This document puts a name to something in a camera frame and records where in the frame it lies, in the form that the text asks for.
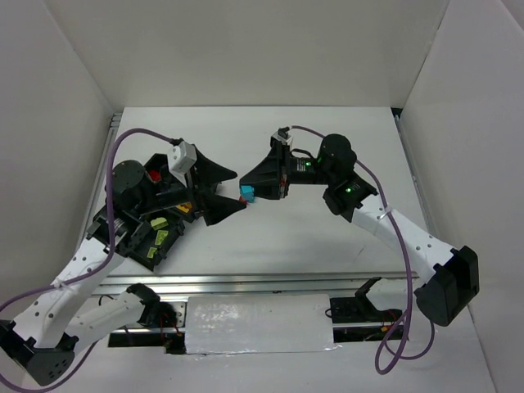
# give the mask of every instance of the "robotic arm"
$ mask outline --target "robotic arm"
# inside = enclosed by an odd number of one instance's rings
[[[113,196],[115,221],[108,222],[105,206],[71,261],[52,282],[56,290],[43,293],[13,321],[0,321],[0,346],[39,385],[60,378],[79,352],[121,326],[138,322],[158,328],[163,318],[167,318],[164,323],[177,320],[171,305],[142,284],[128,287],[99,308],[78,314],[112,270],[144,244],[148,248],[151,237],[155,240],[151,223],[159,214],[178,215],[190,222],[201,216],[213,225],[246,207],[215,195],[217,184],[237,177],[235,172],[208,160],[182,139],[171,143],[167,155],[154,155],[145,166],[127,160],[112,170],[108,192]],[[107,263],[109,225],[115,226],[116,239],[115,254]],[[83,275],[84,279],[66,284]]]
[[[414,291],[418,308],[432,322],[448,326],[479,291],[477,254],[467,246],[456,250],[397,210],[388,206],[385,209],[377,189],[355,173],[357,156],[346,137],[324,137],[318,155],[313,157],[307,151],[291,149],[289,130],[279,129],[271,137],[267,157],[240,179],[245,198],[278,200],[287,196],[290,184],[327,185],[323,199],[333,214],[370,232],[402,256],[395,229],[385,219],[388,214],[393,215],[404,235],[414,270],[422,280],[423,285]],[[308,157],[294,156],[295,151]],[[374,280],[366,288],[372,302],[373,287],[378,290],[386,285],[385,281]],[[382,301],[376,300],[375,306],[383,309],[379,303]]]

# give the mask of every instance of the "red object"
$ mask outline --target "red object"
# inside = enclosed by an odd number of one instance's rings
[[[160,172],[157,170],[150,170],[149,176],[151,177],[151,180],[155,183],[158,183],[162,180],[162,177],[160,176]]]

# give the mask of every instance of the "black end cap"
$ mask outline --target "black end cap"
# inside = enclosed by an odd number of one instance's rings
[[[479,292],[478,256],[464,246],[452,250],[444,266],[435,266],[435,275],[414,293],[417,306],[433,323],[449,326]]]

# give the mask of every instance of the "small blue object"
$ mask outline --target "small blue object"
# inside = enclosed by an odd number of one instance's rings
[[[240,195],[244,201],[249,203],[255,201],[255,189],[252,186],[240,186]]]

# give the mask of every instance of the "white work surface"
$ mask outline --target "white work surface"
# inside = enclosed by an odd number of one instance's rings
[[[414,313],[406,354],[422,350],[429,325]],[[166,355],[160,347],[107,348],[101,340],[58,391],[183,393],[495,393],[471,317],[462,312],[437,329],[424,358],[400,362],[388,375],[373,367],[377,342],[344,343],[335,350],[243,355]],[[382,366],[391,357],[383,354]],[[24,386],[36,387],[29,377]]]
[[[238,198],[238,179],[267,156],[270,136],[291,124],[346,135],[358,158],[382,181],[390,204],[425,228],[389,108],[126,108],[118,132],[142,127],[195,143],[209,159],[238,173],[237,179],[223,183],[219,190],[222,195]],[[292,132],[293,147],[316,156],[321,139],[299,130]],[[165,142],[133,135],[121,145],[115,162],[133,159],[145,163],[152,154],[168,149]],[[360,168],[357,171],[364,176]],[[202,219],[187,225],[184,236],[156,267],[155,274],[403,271],[403,262],[380,241],[331,214],[322,198],[324,189],[291,185],[286,199],[257,199],[214,227],[207,228]],[[104,201],[102,189],[97,209]],[[127,260],[112,274],[129,275],[151,272]]]

